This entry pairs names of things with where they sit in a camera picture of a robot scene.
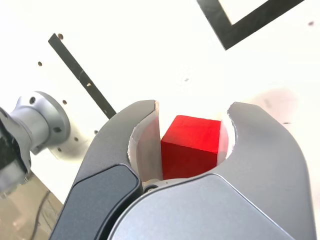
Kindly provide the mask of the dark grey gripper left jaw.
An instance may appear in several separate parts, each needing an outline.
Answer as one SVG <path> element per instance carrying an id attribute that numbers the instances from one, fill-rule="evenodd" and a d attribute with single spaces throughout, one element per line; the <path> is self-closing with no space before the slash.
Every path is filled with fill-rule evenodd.
<path id="1" fill-rule="evenodd" d="M 105 240 L 122 212 L 162 180 L 159 104 L 137 101 L 90 144 L 51 233 L 52 240 Z"/>

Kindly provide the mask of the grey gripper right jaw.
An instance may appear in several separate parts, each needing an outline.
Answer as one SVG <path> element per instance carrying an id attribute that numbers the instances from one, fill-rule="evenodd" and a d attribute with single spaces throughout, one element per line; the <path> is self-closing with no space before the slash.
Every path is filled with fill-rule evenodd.
<path id="1" fill-rule="evenodd" d="M 233 103 L 235 143 L 217 167 L 133 202 L 111 240 L 312 240 L 307 163 L 295 138 L 261 107 Z"/>

